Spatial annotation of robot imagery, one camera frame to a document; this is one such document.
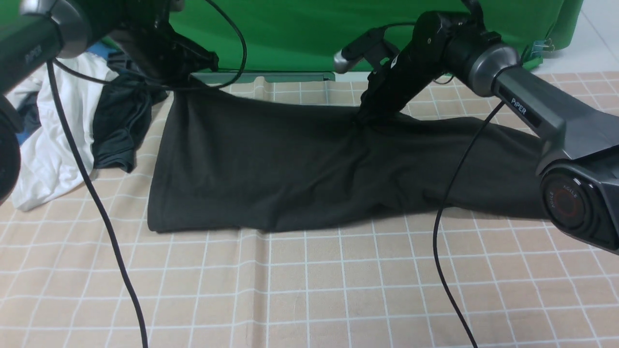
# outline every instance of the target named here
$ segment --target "beige grid tablecloth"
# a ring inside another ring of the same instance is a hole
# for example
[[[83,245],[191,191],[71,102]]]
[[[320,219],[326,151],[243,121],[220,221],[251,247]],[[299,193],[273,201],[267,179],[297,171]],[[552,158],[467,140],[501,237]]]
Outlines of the beige grid tablecloth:
[[[543,76],[619,115],[619,73]],[[242,97],[357,104],[364,83],[232,86]],[[421,120],[483,118],[496,100],[433,85],[404,111]],[[433,216],[337,230],[159,235],[145,222],[171,98],[130,175],[95,186],[114,223],[151,347],[465,347],[431,248]],[[503,110],[495,122],[525,129]],[[446,278],[484,347],[619,347],[619,256],[550,224],[450,210],[439,249]],[[137,320],[85,188],[31,212],[0,207],[0,347],[140,347]]]

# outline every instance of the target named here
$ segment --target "white tile floor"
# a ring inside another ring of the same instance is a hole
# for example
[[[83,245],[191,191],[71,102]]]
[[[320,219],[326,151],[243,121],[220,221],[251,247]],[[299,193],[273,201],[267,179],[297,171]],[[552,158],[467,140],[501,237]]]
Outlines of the white tile floor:
[[[535,72],[619,71],[618,0],[584,0],[569,47],[547,53]],[[367,73],[337,76],[337,81],[365,81]]]

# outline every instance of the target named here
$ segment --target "black cloth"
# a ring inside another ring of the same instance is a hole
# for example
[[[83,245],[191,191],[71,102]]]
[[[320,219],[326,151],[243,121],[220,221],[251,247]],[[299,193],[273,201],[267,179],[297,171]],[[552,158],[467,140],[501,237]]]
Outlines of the black cloth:
[[[28,94],[17,108],[17,113],[24,121],[24,133],[32,134],[41,127],[37,107],[38,92]]]
[[[168,95],[139,88],[145,85],[144,79],[131,74],[119,75],[114,83],[123,86],[103,87],[92,123],[94,167],[119,167],[131,173],[136,166],[136,150],[152,121],[152,106]]]
[[[400,114],[359,128],[355,110],[175,93],[150,188],[149,229],[312,230],[436,210],[482,122]],[[541,148],[534,136],[489,125],[449,205],[545,218],[534,173]]]

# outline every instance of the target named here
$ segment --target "green backdrop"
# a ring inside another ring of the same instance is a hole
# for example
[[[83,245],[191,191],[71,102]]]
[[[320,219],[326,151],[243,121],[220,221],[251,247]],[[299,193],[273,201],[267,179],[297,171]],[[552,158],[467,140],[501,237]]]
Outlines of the green backdrop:
[[[428,10],[465,11],[460,0],[215,0],[248,44],[249,71],[332,71],[333,54],[370,27],[415,20]],[[0,24],[17,15],[19,0],[0,1]],[[520,52],[534,41],[569,45],[583,0],[480,0],[488,29]],[[238,37],[204,0],[186,0],[172,14],[177,32],[220,56],[223,69],[241,61]],[[392,28],[387,39],[403,47],[411,28]],[[541,63],[536,59],[529,67]],[[367,71],[367,64],[356,70]]]

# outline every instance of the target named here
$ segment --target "cable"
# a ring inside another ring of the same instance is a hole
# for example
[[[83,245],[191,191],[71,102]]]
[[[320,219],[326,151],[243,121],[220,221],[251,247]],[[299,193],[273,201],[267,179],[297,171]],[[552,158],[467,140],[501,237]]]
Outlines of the cable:
[[[398,22],[398,23],[391,23],[391,24],[383,25],[382,27],[379,27],[379,29],[389,29],[393,27],[414,27],[415,24],[417,23],[414,21],[413,22]]]
[[[211,88],[222,89],[222,88],[228,87],[229,85],[232,85],[236,81],[238,81],[238,79],[241,78],[241,75],[243,74],[243,71],[245,71],[245,64],[247,63],[247,43],[245,42],[245,37],[241,33],[241,30],[239,30],[239,28],[236,26],[234,21],[232,21],[232,19],[226,14],[226,12],[224,12],[221,9],[221,7],[219,7],[216,3],[214,3],[213,0],[206,0],[206,2],[208,2],[217,12],[219,12],[219,14],[222,15],[222,17],[228,22],[228,24],[230,24],[232,29],[236,32],[236,35],[238,35],[239,40],[241,40],[241,46],[243,47],[243,58],[241,59],[241,66],[239,67],[238,71],[236,72],[236,75],[232,78],[232,80],[230,80],[230,81],[228,81],[228,82],[226,82],[224,84],[221,84],[221,85],[215,86],[215,87],[211,87]]]
[[[84,179],[84,183],[88,188],[88,192],[92,196],[93,201],[97,205],[97,209],[99,213],[101,213],[101,218],[103,219],[103,223],[105,224],[105,228],[110,235],[112,249],[114,250],[114,256],[116,256],[116,262],[118,263],[118,268],[120,269],[120,274],[123,277],[123,282],[127,291],[129,292],[129,296],[131,297],[131,301],[133,302],[133,306],[136,309],[137,322],[140,326],[140,334],[142,336],[142,348],[148,348],[149,340],[146,333],[146,325],[144,323],[144,314],[142,313],[142,308],[140,307],[140,302],[137,299],[136,291],[133,289],[133,285],[131,285],[131,280],[129,279],[129,274],[127,274],[127,269],[124,265],[123,256],[120,252],[120,247],[118,246],[118,240],[116,239],[116,234],[114,233],[114,228],[112,227],[112,223],[110,221],[110,217],[108,213],[105,211],[105,207],[103,203],[101,203],[101,199],[95,190],[95,187],[90,181],[90,177],[88,172],[86,172],[86,168],[84,167],[84,162],[82,161],[82,157],[77,150],[77,145],[75,139],[73,139],[73,135],[71,134],[71,129],[69,128],[69,123],[67,122],[67,117],[64,114],[64,108],[62,101],[60,101],[60,92],[58,91],[58,83],[56,81],[56,74],[54,73],[54,63],[53,61],[47,62],[47,72],[50,77],[50,86],[51,86],[51,94],[54,98],[54,104],[56,105],[56,111],[58,112],[58,116],[60,118],[60,123],[63,127],[64,135],[67,137],[67,142],[69,143],[69,147],[71,148],[71,152],[73,153],[73,157],[77,162],[77,168],[79,169],[82,178]]]
[[[449,84],[453,80],[454,80],[454,76],[452,75],[447,82],[438,82],[437,80],[434,80],[434,83],[437,85],[446,85],[446,84]]]
[[[501,109],[501,107],[503,107],[503,105],[505,105],[505,103],[500,102],[499,105],[497,105],[496,108],[492,110],[492,112],[488,115],[488,117],[486,117],[486,120],[484,120],[482,126],[479,127],[479,130],[473,136],[473,139],[471,140],[466,151],[464,151],[464,155],[462,155],[462,158],[460,159],[460,163],[458,163],[458,166],[456,167],[456,171],[454,172],[454,175],[451,177],[451,181],[449,182],[449,185],[447,186],[447,190],[445,191],[445,195],[443,196],[443,201],[441,202],[438,212],[436,213],[436,220],[434,222],[434,231],[432,233],[432,249],[434,252],[434,261],[436,263],[436,270],[438,271],[438,276],[441,278],[441,283],[443,285],[443,288],[445,289],[445,292],[447,293],[447,297],[449,297],[449,301],[451,302],[451,305],[454,307],[456,314],[458,314],[458,318],[460,318],[460,321],[462,322],[462,326],[466,330],[466,333],[469,336],[470,342],[474,348],[477,348],[477,343],[475,342],[473,333],[470,331],[469,325],[466,323],[466,319],[464,319],[462,312],[460,312],[460,308],[458,308],[458,305],[456,301],[454,300],[453,295],[451,295],[451,291],[449,290],[449,287],[447,286],[447,282],[445,281],[445,276],[443,275],[443,269],[441,268],[441,263],[439,262],[439,259],[438,259],[438,226],[441,222],[441,216],[443,215],[443,210],[445,209],[445,205],[447,204],[447,198],[449,197],[449,192],[451,191],[451,187],[456,181],[458,172],[460,171],[460,169],[462,168],[462,165],[464,164],[464,160],[469,155],[469,152],[471,148],[473,148],[473,145],[475,144],[475,142],[477,142],[479,135],[486,128],[486,126],[488,126],[488,123],[490,123],[490,121],[495,117],[496,113],[499,112],[499,110]]]
[[[228,81],[228,82],[226,82],[224,84],[220,84],[220,85],[216,85],[216,86],[205,85],[205,86],[200,86],[200,87],[178,87],[178,88],[166,87],[166,86],[162,86],[162,85],[143,85],[143,86],[139,86],[139,87],[138,86],[129,86],[129,85],[123,85],[123,84],[115,84],[113,81],[100,80],[100,79],[96,79],[94,77],[90,77],[90,76],[84,75],[84,74],[82,74],[80,72],[77,72],[77,71],[67,67],[63,63],[60,63],[57,59],[54,59],[53,62],[54,62],[54,64],[57,67],[59,67],[64,72],[66,72],[66,73],[68,73],[70,75],[73,75],[73,76],[78,77],[80,79],[84,79],[84,80],[89,81],[89,82],[93,82],[93,83],[96,83],[96,84],[101,84],[101,85],[115,85],[115,86],[118,86],[118,87],[127,87],[127,88],[132,88],[132,89],[143,88],[143,89],[148,89],[148,90],[166,90],[166,91],[170,91],[170,92],[204,90],[204,89],[222,89],[224,87],[228,87],[229,85],[232,85],[232,84],[236,83],[241,78],[241,75],[243,75],[243,73],[245,72],[245,66],[247,65],[247,43],[245,42],[245,37],[241,33],[241,30],[236,26],[236,24],[230,18],[230,16],[228,16],[226,14],[226,12],[224,12],[221,9],[221,7],[219,7],[216,3],[214,3],[213,0],[205,0],[205,1],[208,2],[217,12],[219,12],[219,14],[222,15],[222,17],[228,22],[228,24],[230,24],[232,29],[236,32],[236,35],[238,36],[239,40],[241,41],[241,46],[243,47],[243,57],[241,59],[241,66],[237,70],[235,76],[230,81]]]

